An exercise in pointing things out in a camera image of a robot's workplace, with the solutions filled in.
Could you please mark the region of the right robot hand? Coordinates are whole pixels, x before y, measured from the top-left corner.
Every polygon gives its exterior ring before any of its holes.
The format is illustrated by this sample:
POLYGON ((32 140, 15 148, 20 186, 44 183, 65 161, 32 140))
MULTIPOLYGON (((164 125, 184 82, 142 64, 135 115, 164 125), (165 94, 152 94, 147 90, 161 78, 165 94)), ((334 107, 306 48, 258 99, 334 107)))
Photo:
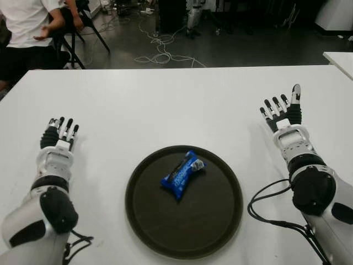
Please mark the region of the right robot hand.
POLYGON ((273 97, 272 102, 264 100, 264 107, 260 107, 260 112, 272 132, 279 130, 277 123, 285 119, 290 125, 302 123, 301 111, 301 86, 295 84, 292 88, 291 98, 284 94, 280 97, 273 97))

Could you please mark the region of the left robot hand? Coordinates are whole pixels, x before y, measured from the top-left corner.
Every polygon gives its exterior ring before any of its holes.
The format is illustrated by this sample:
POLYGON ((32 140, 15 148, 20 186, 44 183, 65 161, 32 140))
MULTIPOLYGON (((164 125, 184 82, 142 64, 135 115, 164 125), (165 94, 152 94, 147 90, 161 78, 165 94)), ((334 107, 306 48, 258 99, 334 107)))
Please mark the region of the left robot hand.
POLYGON ((73 119, 65 119, 60 117, 58 119, 50 119, 40 140, 40 148, 54 147, 59 142, 68 146, 68 150, 74 149, 74 143, 77 138, 79 125, 73 125, 73 119))

